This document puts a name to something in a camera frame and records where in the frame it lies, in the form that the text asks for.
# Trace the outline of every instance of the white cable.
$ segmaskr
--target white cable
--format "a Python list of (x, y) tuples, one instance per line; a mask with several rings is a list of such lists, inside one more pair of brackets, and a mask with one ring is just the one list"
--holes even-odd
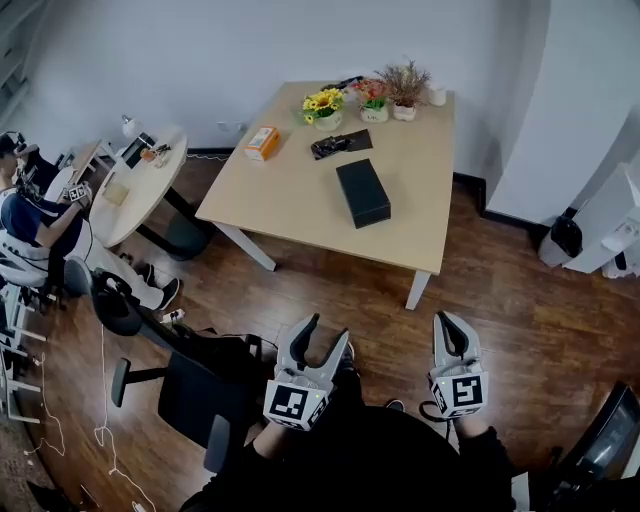
[(118, 456), (116, 454), (116, 443), (113, 438), (113, 432), (111, 432), (111, 430), (107, 426), (107, 424), (109, 423), (109, 411), (107, 409), (107, 373), (104, 367), (104, 325), (101, 325), (100, 329), (101, 329), (100, 335), (102, 337), (102, 387), (104, 389), (104, 423), (102, 424), (101, 427), (96, 427), (93, 429), (93, 435), (95, 436), (96, 441), (98, 442), (100, 447), (104, 448), (104, 433), (109, 432), (109, 435), (111, 436), (111, 448), (113, 449), (113, 468), (109, 470), (109, 476), (111, 476), (113, 473), (117, 473), (120, 476), (126, 478), (129, 481), (129, 483), (133, 485), (136, 489), (138, 489), (142, 493), (144, 498), (149, 503), (151, 503), (151, 506), (153, 507), (154, 512), (156, 512), (156, 506), (154, 505), (153, 501), (151, 501), (149, 497), (144, 493), (142, 488), (138, 484), (136, 484), (133, 480), (131, 480), (131, 478), (125, 475), (122, 471), (120, 471), (117, 466)]
[(226, 162), (229, 160), (229, 157), (221, 158), (219, 156), (210, 156), (210, 155), (187, 155), (187, 158), (197, 158), (198, 160), (217, 160), (218, 162)]
[(49, 418), (52, 418), (54, 420), (56, 420), (56, 423), (58, 424), (58, 430), (60, 430), (60, 440), (62, 442), (62, 451), (58, 450), (58, 448), (56, 448), (55, 446), (53, 446), (52, 444), (49, 444), (49, 441), (47, 441), (44, 437), (40, 438), (40, 444), (38, 445), (38, 447), (35, 450), (25, 450), (24, 454), (25, 455), (31, 455), (33, 453), (36, 453), (40, 448), (42, 448), (42, 444), (46, 444), (49, 448), (55, 450), (58, 452), (58, 454), (60, 455), (60, 457), (64, 457), (65, 452), (67, 451), (67, 449), (64, 446), (64, 434), (62, 433), (62, 425), (60, 424), (60, 420), (55, 417), (53, 414), (51, 414), (49, 412), (49, 408), (47, 407), (47, 397), (46, 394), (44, 392), (44, 352), (42, 353), (42, 360), (38, 361), (35, 357), (33, 358), (36, 366), (41, 366), (42, 367), (42, 403), (44, 404), (44, 410), (47, 413), (47, 416), (49, 416)]

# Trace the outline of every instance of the potted plant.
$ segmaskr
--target potted plant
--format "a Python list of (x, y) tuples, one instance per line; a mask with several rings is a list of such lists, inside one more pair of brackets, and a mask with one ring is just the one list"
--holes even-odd
[(360, 118), (366, 123), (384, 123), (389, 119), (385, 84), (376, 78), (365, 78), (351, 86), (360, 100)]
[(376, 73), (382, 78), (387, 95), (393, 102), (393, 117), (401, 121), (413, 121), (416, 107), (424, 104), (422, 93), (431, 75), (416, 68), (413, 60), (406, 66), (388, 65)]
[(338, 89), (326, 89), (307, 96), (302, 103), (304, 120), (321, 132), (335, 130), (342, 122), (344, 94)]

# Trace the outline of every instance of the flower pot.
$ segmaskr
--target flower pot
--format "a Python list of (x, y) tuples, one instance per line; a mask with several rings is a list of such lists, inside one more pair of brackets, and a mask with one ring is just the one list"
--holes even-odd
[(399, 121), (413, 121), (416, 117), (416, 107), (403, 107), (393, 104), (393, 117)]
[(328, 117), (318, 117), (313, 121), (313, 126), (321, 132), (331, 132), (335, 130), (342, 122), (342, 112), (336, 110)]
[(360, 119), (365, 123), (384, 123), (389, 119), (389, 109), (386, 104), (380, 110), (360, 107)]

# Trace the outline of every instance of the orange box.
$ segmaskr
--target orange box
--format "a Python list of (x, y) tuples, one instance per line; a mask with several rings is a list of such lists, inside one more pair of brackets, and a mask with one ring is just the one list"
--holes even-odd
[(280, 132), (275, 126), (261, 126), (249, 144), (245, 146), (244, 153), (252, 160), (263, 162), (269, 158), (279, 140)]

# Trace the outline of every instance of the black office chair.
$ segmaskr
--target black office chair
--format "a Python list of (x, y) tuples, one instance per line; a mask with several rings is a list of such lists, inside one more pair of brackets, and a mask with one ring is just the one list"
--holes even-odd
[(111, 387), (114, 405), (122, 405), (128, 384), (163, 377), (160, 417), (206, 448), (204, 467), (209, 471), (220, 473), (232, 463), (249, 427), (262, 418), (257, 405), (266, 387), (262, 340), (254, 335), (218, 336), (213, 329), (205, 335), (182, 325), (170, 330), (139, 305), (127, 283), (109, 272), (89, 272), (80, 259), (66, 263), (67, 280), (75, 291), (92, 298), (107, 329), (122, 336), (140, 333), (171, 351), (166, 368), (132, 371), (130, 361), (120, 359)]

